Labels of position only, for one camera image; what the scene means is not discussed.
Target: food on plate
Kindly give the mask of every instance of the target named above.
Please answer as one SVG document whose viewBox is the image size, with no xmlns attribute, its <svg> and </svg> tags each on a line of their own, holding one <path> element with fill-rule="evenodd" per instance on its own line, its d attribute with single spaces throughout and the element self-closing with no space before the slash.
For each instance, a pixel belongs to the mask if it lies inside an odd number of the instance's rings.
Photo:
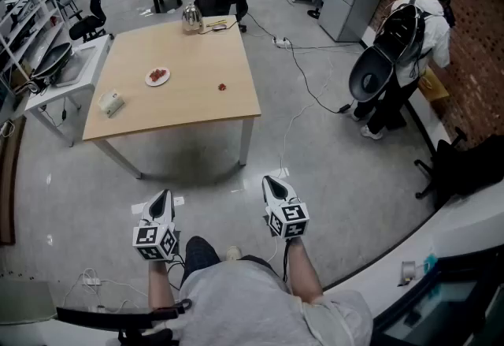
<svg viewBox="0 0 504 346">
<path fill-rule="evenodd" d="M 158 81 L 161 77 L 163 77 L 166 74 L 166 70 L 164 69 L 155 69 L 151 74 L 150 74 L 150 79 L 155 83 Z"/>
</svg>

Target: brick wall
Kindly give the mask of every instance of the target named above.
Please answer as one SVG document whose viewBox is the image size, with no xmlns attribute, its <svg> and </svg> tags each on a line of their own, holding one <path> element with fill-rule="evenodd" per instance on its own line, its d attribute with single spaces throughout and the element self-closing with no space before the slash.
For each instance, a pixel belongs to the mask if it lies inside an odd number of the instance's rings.
<svg viewBox="0 0 504 346">
<path fill-rule="evenodd" d="M 394 0 L 382 0 L 371 26 L 376 30 Z M 504 134 L 504 0 L 452 0 L 447 69 L 431 65 L 450 93 L 432 105 L 448 134 L 459 126 L 472 147 L 490 134 Z"/>
</svg>

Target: kettle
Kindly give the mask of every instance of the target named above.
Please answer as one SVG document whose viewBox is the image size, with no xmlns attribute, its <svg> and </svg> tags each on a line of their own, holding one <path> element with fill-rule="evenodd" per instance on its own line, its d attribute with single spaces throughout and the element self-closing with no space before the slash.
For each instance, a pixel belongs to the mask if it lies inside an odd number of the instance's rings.
<svg viewBox="0 0 504 346">
<path fill-rule="evenodd" d="M 198 33 L 203 29 L 203 15 L 197 5 L 191 3 L 182 12 L 182 28 L 185 32 Z"/>
</svg>

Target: black pants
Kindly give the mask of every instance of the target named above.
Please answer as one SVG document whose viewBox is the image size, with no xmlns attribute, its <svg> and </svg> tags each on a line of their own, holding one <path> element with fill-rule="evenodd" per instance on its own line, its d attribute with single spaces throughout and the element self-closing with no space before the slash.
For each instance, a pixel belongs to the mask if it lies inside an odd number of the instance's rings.
<svg viewBox="0 0 504 346">
<path fill-rule="evenodd" d="M 243 256 L 240 261 L 252 261 L 259 263 L 260 265 L 266 266 L 271 269 L 273 273 L 275 271 L 264 259 L 258 258 L 257 256 L 247 255 Z M 196 270 L 205 269 L 220 263 L 215 249 L 206 240 L 202 239 L 200 236 L 193 236 L 186 246 L 186 267 L 183 272 L 182 282 L 180 286 L 186 281 L 189 275 Z"/>
<path fill-rule="evenodd" d="M 393 75 L 385 88 L 384 99 L 378 104 L 378 96 L 368 102 L 360 102 L 355 108 L 356 117 L 364 117 L 376 106 L 376 112 L 368 121 L 368 128 L 372 134 L 377 134 L 386 125 L 389 117 L 399 112 L 404 102 L 414 93 L 418 87 L 418 79 L 414 82 L 399 87 L 397 76 Z"/>
</svg>

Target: white shoe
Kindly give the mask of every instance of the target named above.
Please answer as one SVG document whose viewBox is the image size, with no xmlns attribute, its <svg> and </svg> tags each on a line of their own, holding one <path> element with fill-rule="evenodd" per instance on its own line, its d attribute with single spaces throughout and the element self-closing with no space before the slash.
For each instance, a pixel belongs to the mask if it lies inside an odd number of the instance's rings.
<svg viewBox="0 0 504 346">
<path fill-rule="evenodd" d="M 353 121 L 355 121 L 355 122 L 359 122 L 359 121 L 362 119 L 361 117 L 356 117 L 356 116 L 354 115 L 354 112 L 352 112 L 352 113 L 350 114 L 350 117 L 351 117 L 351 118 L 352 118 L 352 120 L 353 120 Z"/>
<path fill-rule="evenodd" d="M 384 134 L 381 133 L 381 132 L 378 132 L 377 134 L 371 133 L 371 131 L 368 128 L 368 125 L 361 127 L 361 134 L 364 137 L 369 137 L 369 138 L 371 138 L 373 140 L 379 140 L 379 139 L 381 139 L 384 136 Z"/>
<path fill-rule="evenodd" d="M 227 261 L 237 261 L 242 257 L 242 252 L 238 247 L 230 247 L 228 252 L 226 252 L 226 260 Z"/>
</svg>

